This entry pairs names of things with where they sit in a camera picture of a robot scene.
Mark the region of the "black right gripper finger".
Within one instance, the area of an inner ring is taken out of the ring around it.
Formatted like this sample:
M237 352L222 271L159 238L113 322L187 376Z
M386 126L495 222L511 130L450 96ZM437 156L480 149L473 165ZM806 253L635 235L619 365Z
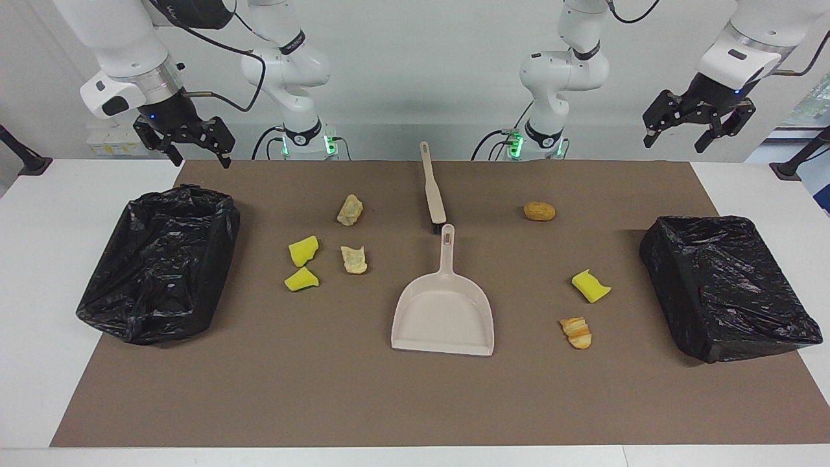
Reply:
M180 167L184 158L174 146L171 136L160 137L144 117L134 121L134 131L148 151L156 151L168 157L176 167Z
M230 153L236 145L236 139L220 116L196 124L195 144L215 154L223 169L230 168Z

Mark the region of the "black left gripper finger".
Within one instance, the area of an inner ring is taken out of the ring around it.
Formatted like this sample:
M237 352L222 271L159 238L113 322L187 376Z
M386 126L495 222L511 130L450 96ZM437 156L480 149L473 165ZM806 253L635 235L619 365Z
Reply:
M662 90L643 113L646 128L646 136L643 138L645 147L651 148L662 131L681 125L690 109L691 102L685 100L683 95Z
M755 111L755 103L751 100L741 100L729 110L717 110L710 104L706 104L704 116L708 129L694 143L694 149L700 154L716 139L738 135L744 125L755 115Z

